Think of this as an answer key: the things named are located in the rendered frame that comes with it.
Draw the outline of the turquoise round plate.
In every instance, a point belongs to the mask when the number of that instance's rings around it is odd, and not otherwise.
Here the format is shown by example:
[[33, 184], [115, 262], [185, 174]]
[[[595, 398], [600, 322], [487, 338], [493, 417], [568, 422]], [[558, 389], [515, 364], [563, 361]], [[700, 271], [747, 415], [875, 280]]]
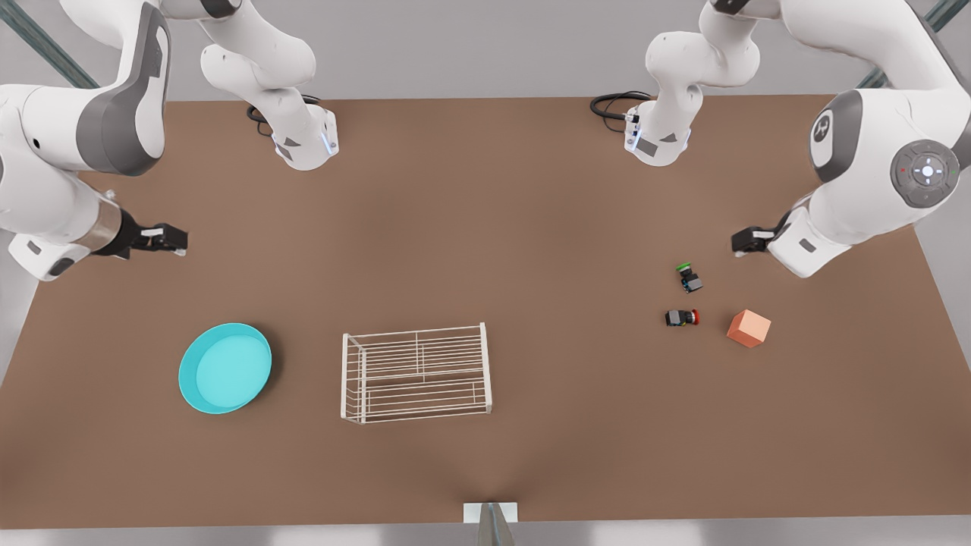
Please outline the turquoise round plate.
[[201, 333], [181, 357], [181, 396], [201, 413], [239, 410], [263, 390], [272, 362], [270, 344], [258, 329], [247, 324], [216, 325]]

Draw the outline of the orange cube block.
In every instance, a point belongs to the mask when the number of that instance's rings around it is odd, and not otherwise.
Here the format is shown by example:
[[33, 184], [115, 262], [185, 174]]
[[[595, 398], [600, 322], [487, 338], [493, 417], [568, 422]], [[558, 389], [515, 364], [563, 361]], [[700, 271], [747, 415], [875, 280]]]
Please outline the orange cube block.
[[746, 309], [732, 318], [726, 336], [745, 347], [753, 348], [765, 342], [771, 325], [770, 319]]

